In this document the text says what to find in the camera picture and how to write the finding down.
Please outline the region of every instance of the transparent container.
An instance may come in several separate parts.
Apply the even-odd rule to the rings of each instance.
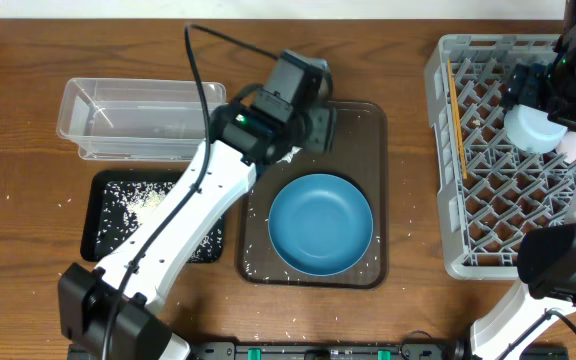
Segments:
[[[219,83],[203,83],[208,110],[226,102]],[[193,81],[68,81],[57,134],[79,145],[86,160],[189,161],[204,138]]]

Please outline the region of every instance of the wooden table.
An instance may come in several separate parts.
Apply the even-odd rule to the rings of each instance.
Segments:
[[[234,265],[236,204],[228,213],[223,256],[215,264],[184,268],[161,314],[164,321],[190,341],[258,336],[278,343],[395,343],[416,329],[452,339],[497,303],[508,282],[456,281],[443,267],[437,155],[422,70],[444,34],[556,33],[559,22],[201,23],[265,49],[325,58],[336,98],[383,108],[390,269],[385,283],[372,291],[247,283]],[[148,166],[84,161],[74,144],[57,137],[66,81],[190,80],[183,25],[181,20],[0,20],[0,359],[65,357],[57,280],[72,262],[83,262],[79,244],[91,179],[102,169]],[[223,83],[229,94],[263,82],[273,66],[204,34],[193,34],[193,45],[203,80]],[[576,323],[576,314],[571,318]],[[561,323],[540,340],[565,344],[576,359],[576,338]]]

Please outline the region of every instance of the blue plate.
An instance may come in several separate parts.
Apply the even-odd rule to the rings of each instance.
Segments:
[[[290,266],[309,275],[334,275],[366,253],[372,211],[348,181],[307,175],[279,192],[270,208],[268,231],[275,250]]]

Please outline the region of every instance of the white background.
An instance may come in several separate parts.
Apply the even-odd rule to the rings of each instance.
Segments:
[[[564,0],[0,0],[0,18],[562,19]]]

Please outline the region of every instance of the dish rack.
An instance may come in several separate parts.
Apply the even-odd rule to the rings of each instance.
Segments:
[[[439,158],[437,194],[446,271],[456,279],[517,277],[517,252],[530,230],[563,223],[576,182],[576,162],[554,152],[516,148],[499,106],[504,81],[518,63],[549,64],[558,35],[446,35],[426,64],[428,121]],[[462,179],[448,88],[457,87],[468,176]]]

